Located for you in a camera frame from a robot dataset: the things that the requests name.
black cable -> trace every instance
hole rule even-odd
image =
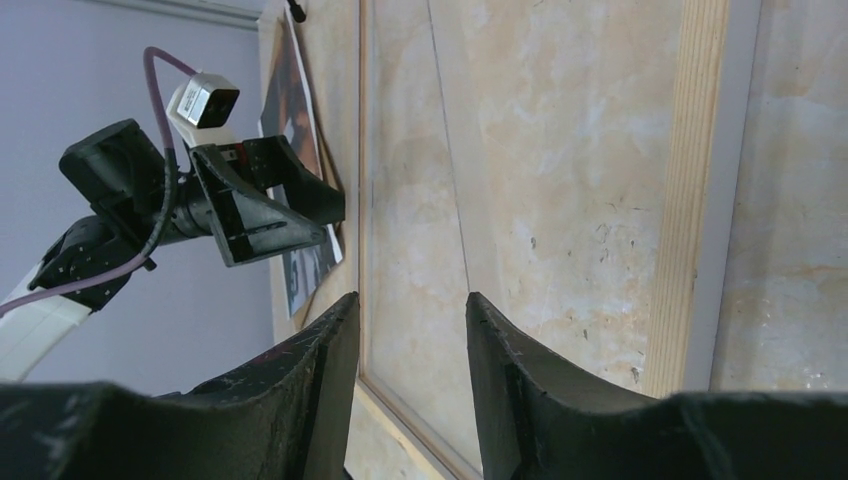
[[[150,231],[150,236],[147,238],[144,246],[141,248],[139,255],[149,257],[156,247],[162,242],[165,236],[165,231],[171,223],[171,215],[174,213],[174,207],[177,205],[177,180],[179,179],[177,167],[177,153],[173,148],[165,149],[165,192],[162,195],[162,208],[159,209],[159,215],[156,217],[156,223],[153,224],[153,230]]]
[[[292,19],[297,23],[303,23],[306,21],[306,12],[303,11],[303,7],[297,4],[295,0],[289,0],[289,10],[292,12]]]

poster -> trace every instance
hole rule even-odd
[[[272,63],[259,128],[263,136],[285,135],[304,167],[324,178],[309,83],[288,11],[282,25],[281,44]],[[273,188],[271,196],[287,204],[282,186]],[[321,281],[342,260],[336,234],[331,226],[326,228],[328,236],[324,244],[282,255],[290,317],[306,304]]]

wooden strip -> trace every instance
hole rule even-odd
[[[274,333],[274,345],[291,337],[298,332],[294,323],[289,319],[289,307],[286,300],[286,286],[283,278],[283,260],[274,257],[268,260],[268,270],[271,276],[271,317]]]
[[[427,478],[454,478],[439,460],[406,427],[404,422],[392,412],[371,386],[362,378],[356,380],[353,395],[365,409],[377,420],[377,423],[397,441],[409,457],[427,474]]]
[[[707,390],[759,0],[685,0],[645,393]]]
[[[414,448],[416,450],[414,455],[426,458],[427,462],[439,470],[439,475],[442,478],[482,478],[477,470],[454,452],[450,445],[392,392],[382,380],[371,375],[360,375],[358,381],[369,388],[373,396],[372,401],[383,408],[391,417],[393,425],[386,425],[387,428],[400,428],[407,437],[404,441],[404,448],[410,455],[413,455],[413,453],[409,449]]]
[[[356,211],[357,245],[356,245],[356,285],[359,290],[360,328],[359,339],[359,370],[367,371],[369,350],[371,349],[371,295],[368,290],[368,272],[370,270],[368,255],[368,238],[371,228],[371,209],[368,206],[372,202],[372,192],[368,187],[371,166],[373,165],[374,143],[374,105],[371,98],[373,90],[373,79],[371,69],[374,68],[374,9],[373,0],[360,0],[359,2],[359,168],[356,185],[358,187],[358,199]]]

vertical line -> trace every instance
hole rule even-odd
[[[442,81],[442,69],[439,63],[439,49],[436,47],[436,29],[433,27],[433,11],[430,8],[430,0],[427,1],[427,15],[430,19],[430,38],[433,41],[433,55],[436,59],[436,76],[439,79],[439,94],[442,96],[442,120],[445,124],[445,138],[448,143],[448,155],[451,159],[451,182],[453,183],[453,198],[454,198],[454,207],[456,208],[456,218],[459,223],[459,241],[462,245],[462,264],[465,267],[465,286],[468,289],[468,292],[471,292],[471,279],[468,276],[468,255],[465,252],[465,236],[462,229],[462,213],[459,211],[459,194],[457,192],[456,187],[456,172],[453,167],[454,159],[453,159],[453,149],[451,148],[451,135],[450,128],[448,128],[448,112],[447,108],[445,108],[445,86]]]
[[[356,162],[356,272],[354,281],[356,289],[360,292],[360,309],[361,309],[361,328],[359,333],[359,371],[360,375],[364,375],[368,365],[368,349],[371,347],[368,336],[368,325],[370,319],[370,297],[368,288],[365,285],[364,274],[368,271],[368,266],[365,262],[368,258],[368,241],[365,236],[368,235],[368,226],[366,225],[367,208],[363,207],[367,188],[363,185],[367,181],[367,168],[365,164],[368,158],[368,77],[367,64],[369,59],[367,41],[368,28],[367,17],[369,0],[360,0],[358,2],[359,14],[357,18],[357,28],[359,33],[359,105],[358,105],[358,128],[357,137],[359,142],[359,158]]]

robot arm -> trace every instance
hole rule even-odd
[[[160,245],[213,236],[227,266],[319,244],[326,239],[323,225],[344,220],[344,195],[306,170],[284,136],[237,142],[225,125],[237,98],[223,77],[201,72],[177,89],[167,110],[192,168],[181,175]],[[165,160],[134,120],[72,145],[59,168],[96,215],[75,222],[0,306],[0,381],[23,380],[133,272],[5,315],[3,307],[127,264],[142,250],[164,201]],[[266,195],[277,185],[287,205]],[[156,267],[149,258],[141,265]]]

